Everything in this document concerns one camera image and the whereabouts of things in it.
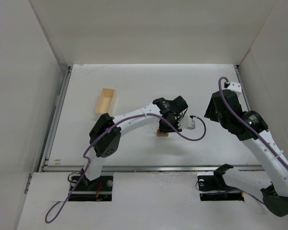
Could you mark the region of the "light tan wood block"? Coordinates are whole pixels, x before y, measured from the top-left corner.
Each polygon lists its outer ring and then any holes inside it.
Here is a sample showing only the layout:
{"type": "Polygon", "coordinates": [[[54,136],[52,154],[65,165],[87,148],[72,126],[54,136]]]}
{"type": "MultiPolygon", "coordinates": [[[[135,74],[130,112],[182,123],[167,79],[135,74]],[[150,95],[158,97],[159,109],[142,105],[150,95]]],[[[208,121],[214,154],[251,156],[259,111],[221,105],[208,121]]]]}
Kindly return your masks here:
{"type": "Polygon", "coordinates": [[[168,137],[168,133],[161,132],[159,129],[156,131],[157,137],[168,137]]]}

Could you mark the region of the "light wooden box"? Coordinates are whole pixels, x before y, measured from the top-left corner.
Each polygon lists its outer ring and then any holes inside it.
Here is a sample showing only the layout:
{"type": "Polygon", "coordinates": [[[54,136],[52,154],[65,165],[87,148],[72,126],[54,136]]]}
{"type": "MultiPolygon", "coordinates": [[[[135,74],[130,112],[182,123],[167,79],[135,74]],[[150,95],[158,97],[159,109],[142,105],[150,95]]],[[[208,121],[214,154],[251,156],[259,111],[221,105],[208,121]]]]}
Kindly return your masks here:
{"type": "Polygon", "coordinates": [[[95,114],[98,117],[105,113],[113,115],[116,98],[117,96],[115,89],[103,88],[96,106],[95,114]]]}

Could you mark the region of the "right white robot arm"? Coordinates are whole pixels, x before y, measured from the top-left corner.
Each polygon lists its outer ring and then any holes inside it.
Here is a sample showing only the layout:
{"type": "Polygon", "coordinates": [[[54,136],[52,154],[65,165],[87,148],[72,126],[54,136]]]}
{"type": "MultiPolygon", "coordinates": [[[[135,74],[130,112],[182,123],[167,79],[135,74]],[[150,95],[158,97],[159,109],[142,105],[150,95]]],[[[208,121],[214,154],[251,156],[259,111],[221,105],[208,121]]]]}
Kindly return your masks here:
{"type": "Polygon", "coordinates": [[[243,111],[234,91],[212,94],[204,115],[235,135],[256,157],[269,180],[259,180],[223,164],[214,170],[215,189],[240,189],[260,200],[278,217],[288,215],[288,160],[273,140],[267,123],[255,111],[243,111]]]}

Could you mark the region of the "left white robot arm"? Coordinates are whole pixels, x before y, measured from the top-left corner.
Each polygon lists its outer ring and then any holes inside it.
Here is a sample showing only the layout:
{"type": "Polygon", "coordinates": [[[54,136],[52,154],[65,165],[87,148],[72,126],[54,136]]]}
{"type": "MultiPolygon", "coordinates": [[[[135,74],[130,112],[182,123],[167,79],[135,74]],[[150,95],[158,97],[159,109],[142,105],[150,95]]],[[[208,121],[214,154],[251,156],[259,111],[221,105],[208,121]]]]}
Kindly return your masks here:
{"type": "Polygon", "coordinates": [[[125,134],[154,123],[158,123],[159,134],[194,129],[195,122],[186,115],[187,109],[186,101],[178,96],[172,101],[155,99],[147,106],[123,115],[102,114],[89,133],[91,148],[86,155],[88,164],[82,172],[85,188],[90,191],[99,183],[105,159],[117,151],[120,138],[125,134]]]}

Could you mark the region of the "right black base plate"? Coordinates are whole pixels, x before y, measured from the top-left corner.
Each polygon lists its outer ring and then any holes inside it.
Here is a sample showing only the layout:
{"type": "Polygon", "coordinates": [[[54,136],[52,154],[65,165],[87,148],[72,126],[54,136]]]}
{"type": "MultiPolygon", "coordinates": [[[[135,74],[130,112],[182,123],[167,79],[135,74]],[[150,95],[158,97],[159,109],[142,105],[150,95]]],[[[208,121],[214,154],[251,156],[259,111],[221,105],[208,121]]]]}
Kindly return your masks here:
{"type": "Polygon", "coordinates": [[[195,188],[201,201],[244,201],[243,192],[214,175],[197,175],[195,188]]]}

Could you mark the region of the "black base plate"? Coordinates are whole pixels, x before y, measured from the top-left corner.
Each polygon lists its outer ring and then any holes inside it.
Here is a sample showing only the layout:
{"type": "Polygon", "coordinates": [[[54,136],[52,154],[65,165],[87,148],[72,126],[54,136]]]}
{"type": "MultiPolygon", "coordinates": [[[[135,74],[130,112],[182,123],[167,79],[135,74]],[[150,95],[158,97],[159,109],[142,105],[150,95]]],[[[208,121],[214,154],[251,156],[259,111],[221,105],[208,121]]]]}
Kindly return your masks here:
{"type": "Polygon", "coordinates": [[[243,192],[214,175],[197,175],[195,188],[201,201],[244,201],[243,192]]]}
{"type": "Polygon", "coordinates": [[[102,175],[92,182],[79,182],[68,201],[108,202],[112,201],[113,175],[102,175]]]}

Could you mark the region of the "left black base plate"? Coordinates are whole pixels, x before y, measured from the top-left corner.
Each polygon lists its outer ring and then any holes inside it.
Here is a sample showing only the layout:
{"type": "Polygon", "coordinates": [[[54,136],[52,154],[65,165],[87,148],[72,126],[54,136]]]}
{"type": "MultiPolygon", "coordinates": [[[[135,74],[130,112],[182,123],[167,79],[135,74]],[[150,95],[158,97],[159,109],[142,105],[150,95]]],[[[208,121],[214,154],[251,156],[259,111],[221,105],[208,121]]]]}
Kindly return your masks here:
{"type": "Polygon", "coordinates": [[[102,175],[92,182],[79,182],[68,201],[108,202],[112,201],[113,175],[102,175]]]}

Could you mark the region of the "metal front rail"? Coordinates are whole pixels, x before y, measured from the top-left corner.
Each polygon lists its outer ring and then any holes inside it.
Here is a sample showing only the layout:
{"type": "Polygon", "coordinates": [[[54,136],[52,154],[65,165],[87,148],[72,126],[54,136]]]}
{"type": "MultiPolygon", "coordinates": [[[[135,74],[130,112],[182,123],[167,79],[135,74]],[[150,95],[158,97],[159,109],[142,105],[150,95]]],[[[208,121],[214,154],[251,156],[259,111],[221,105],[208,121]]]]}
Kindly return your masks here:
{"type": "MultiPolygon", "coordinates": [[[[103,166],[103,172],[209,172],[219,166],[103,166]]],[[[78,172],[82,166],[44,166],[42,172],[78,172]]]]}

